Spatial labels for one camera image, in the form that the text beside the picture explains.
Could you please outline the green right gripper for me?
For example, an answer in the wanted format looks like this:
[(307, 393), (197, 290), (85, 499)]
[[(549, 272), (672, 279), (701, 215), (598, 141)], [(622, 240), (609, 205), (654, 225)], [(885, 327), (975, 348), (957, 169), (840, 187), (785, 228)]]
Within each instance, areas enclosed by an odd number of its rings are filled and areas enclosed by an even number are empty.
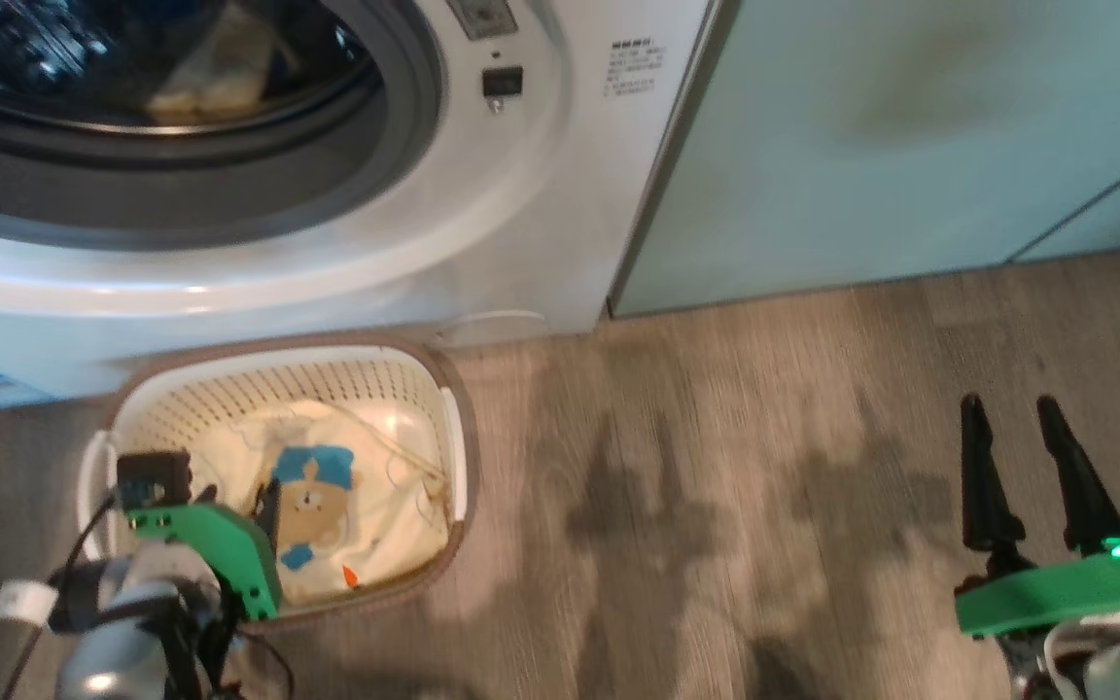
[(1119, 510), (1057, 400), (1036, 399), (1036, 412), (1061, 484), (1064, 543), (1085, 559), (1036, 567), (1021, 556), (1018, 543), (1026, 531), (1001, 487), (992, 427), (981, 398), (967, 394), (961, 401), (962, 543), (988, 557), (983, 575), (956, 586), (956, 625), (968, 637), (1120, 614), (1120, 557), (1107, 554), (1120, 544)]

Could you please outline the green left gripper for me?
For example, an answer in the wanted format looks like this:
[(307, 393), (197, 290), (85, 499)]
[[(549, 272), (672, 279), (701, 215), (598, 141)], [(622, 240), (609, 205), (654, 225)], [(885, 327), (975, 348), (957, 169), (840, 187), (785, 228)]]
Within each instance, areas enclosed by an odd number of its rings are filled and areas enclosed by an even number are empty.
[(136, 536), (190, 545), (236, 595), (243, 620), (272, 620), (283, 607), (276, 564), (281, 488), (279, 480), (258, 488), (254, 521), (217, 504), (218, 486), (209, 483), (189, 505), (130, 510), (127, 523)]

